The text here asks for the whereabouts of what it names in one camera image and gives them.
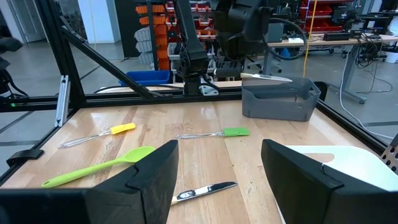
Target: white cutting board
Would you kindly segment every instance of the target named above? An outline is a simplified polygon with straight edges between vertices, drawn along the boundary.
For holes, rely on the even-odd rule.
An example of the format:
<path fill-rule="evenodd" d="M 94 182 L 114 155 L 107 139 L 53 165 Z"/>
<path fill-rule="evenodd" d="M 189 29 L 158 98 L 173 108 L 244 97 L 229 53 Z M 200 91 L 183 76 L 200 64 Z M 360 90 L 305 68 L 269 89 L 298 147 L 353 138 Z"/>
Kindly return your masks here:
<path fill-rule="evenodd" d="M 324 162 L 324 165 L 381 189 L 390 192 L 398 191 L 398 175 L 391 171 L 377 156 L 365 149 L 354 146 L 287 147 L 301 154 L 333 154 L 333 160 Z M 282 223 L 285 224 L 280 210 L 279 215 Z"/>

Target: wooden tabletop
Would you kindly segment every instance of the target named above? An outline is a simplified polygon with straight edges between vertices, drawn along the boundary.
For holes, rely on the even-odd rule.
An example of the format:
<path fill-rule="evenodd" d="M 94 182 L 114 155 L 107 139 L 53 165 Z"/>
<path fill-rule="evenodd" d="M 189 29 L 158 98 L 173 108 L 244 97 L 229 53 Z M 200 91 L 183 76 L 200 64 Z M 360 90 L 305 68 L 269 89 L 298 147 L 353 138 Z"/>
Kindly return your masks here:
<path fill-rule="evenodd" d="M 65 141 L 130 122 L 136 123 L 135 130 L 57 149 Z M 293 122 L 244 117 L 239 100 L 87 108 L 80 109 L 49 139 L 42 147 L 45 153 L 40 159 L 27 161 L 2 188 L 40 187 L 47 179 L 117 158 L 135 147 L 160 147 L 181 133 L 216 132 L 241 126 L 248 128 L 251 135 L 179 141 L 175 195 L 218 182 L 237 181 L 238 186 L 173 205 L 168 223 L 281 223 L 261 161 L 263 139 L 284 145 L 367 149 L 318 110 L 309 122 Z M 128 164 L 115 165 L 62 187 L 92 187 L 127 167 Z"/>
<path fill-rule="evenodd" d="M 358 44 L 357 39 L 350 39 L 350 40 L 336 40 L 336 41 L 324 41 L 324 40 L 318 40 L 320 37 L 323 37 L 323 34 L 313 34 L 312 39 L 317 39 L 316 41 L 313 42 L 308 42 L 310 46 L 331 46 L 331 45 L 356 45 Z M 398 41 L 398 37 L 393 37 L 391 35 L 380 35 L 381 39 L 383 42 L 393 42 L 393 41 Z M 270 47 L 298 47 L 302 46 L 303 43 L 301 42 L 296 42 L 296 41 L 291 41 L 291 40 L 283 40 L 280 43 L 269 43 L 268 44 Z"/>

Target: red storage bin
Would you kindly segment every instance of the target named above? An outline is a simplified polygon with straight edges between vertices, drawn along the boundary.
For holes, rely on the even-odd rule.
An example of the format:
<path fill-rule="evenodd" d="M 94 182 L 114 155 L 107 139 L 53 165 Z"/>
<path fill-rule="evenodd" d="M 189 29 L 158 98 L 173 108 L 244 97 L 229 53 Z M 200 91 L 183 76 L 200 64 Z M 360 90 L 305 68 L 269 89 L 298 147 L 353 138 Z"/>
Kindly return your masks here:
<path fill-rule="evenodd" d="M 305 6 L 308 4 L 308 0 L 303 0 L 305 3 Z M 339 4 L 339 3 L 344 3 L 344 2 L 353 2 L 354 0 L 318 0 L 317 2 L 317 7 L 320 4 Z M 314 4 L 315 0 L 310 0 L 310 4 Z"/>
<path fill-rule="evenodd" d="M 301 7 L 306 7 L 308 5 L 308 2 L 303 1 L 301 3 Z M 311 18 L 313 14 L 313 7 L 314 5 L 311 4 L 308 10 L 307 18 Z M 300 9 L 300 16 L 302 19 L 305 18 L 307 10 L 306 9 Z M 316 16 L 329 16 L 333 11 L 331 10 L 331 7 L 327 4 L 317 4 L 317 10 L 315 11 Z"/>
<path fill-rule="evenodd" d="M 304 31 L 310 32 L 311 21 L 305 23 Z M 312 26 L 312 32 L 327 31 L 329 28 L 328 23 L 325 20 L 314 20 Z"/>
<path fill-rule="evenodd" d="M 328 23 L 328 31 L 330 32 L 337 32 L 337 31 L 342 31 L 343 27 L 342 26 L 336 26 L 332 23 Z"/>

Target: knife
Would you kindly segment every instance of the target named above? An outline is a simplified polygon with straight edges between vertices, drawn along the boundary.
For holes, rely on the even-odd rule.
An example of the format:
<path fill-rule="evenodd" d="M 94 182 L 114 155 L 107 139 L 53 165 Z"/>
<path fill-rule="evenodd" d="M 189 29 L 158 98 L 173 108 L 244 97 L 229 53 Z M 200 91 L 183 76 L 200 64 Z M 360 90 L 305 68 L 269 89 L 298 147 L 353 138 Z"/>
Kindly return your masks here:
<path fill-rule="evenodd" d="M 237 184 L 238 183 L 236 182 L 223 182 L 223 183 L 209 185 L 206 187 L 201 187 L 198 189 L 188 190 L 186 192 L 180 193 L 178 196 L 173 196 L 172 205 L 195 197 L 203 196 L 206 194 L 212 194 L 220 190 L 228 189 L 230 187 L 236 186 Z"/>
<path fill-rule="evenodd" d="M 270 81 L 278 81 L 278 82 L 292 82 L 293 80 L 284 77 L 277 77 L 273 75 L 260 75 L 260 74 L 249 74 L 249 73 L 241 73 L 241 78 L 260 78 L 264 80 Z"/>

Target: white door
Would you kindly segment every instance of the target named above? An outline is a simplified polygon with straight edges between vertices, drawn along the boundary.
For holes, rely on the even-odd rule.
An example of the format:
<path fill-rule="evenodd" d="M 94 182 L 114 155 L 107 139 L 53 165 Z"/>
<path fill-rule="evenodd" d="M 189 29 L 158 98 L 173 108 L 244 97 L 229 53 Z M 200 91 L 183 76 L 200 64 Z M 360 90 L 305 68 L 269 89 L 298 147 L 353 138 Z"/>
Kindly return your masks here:
<path fill-rule="evenodd" d="M 45 33 L 34 0 L 9 0 L 27 42 L 45 39 Z"/>

